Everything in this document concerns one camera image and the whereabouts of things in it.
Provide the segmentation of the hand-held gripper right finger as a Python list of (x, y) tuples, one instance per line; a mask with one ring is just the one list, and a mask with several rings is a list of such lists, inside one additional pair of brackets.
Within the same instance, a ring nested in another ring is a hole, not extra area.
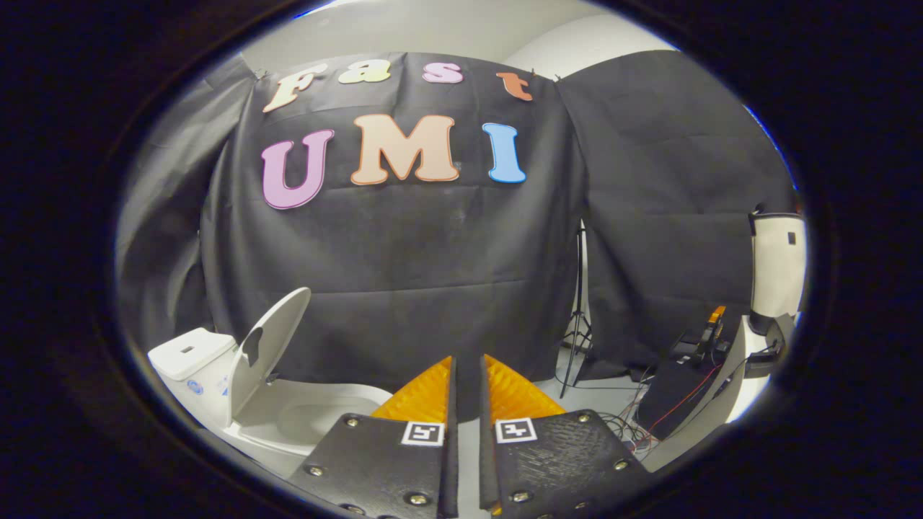
[(574, 412), (517, 371), (480, 361), (480, 507), (493, 518), (593, 518), (653, 482), (604, 418)]

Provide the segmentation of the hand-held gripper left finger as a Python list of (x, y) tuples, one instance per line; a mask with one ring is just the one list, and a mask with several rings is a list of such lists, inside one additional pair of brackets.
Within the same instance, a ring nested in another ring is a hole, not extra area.
[(370, 414), (338, 417), (290, 483), (369, 518), (459, 515), (457, 369), (425, 369)]

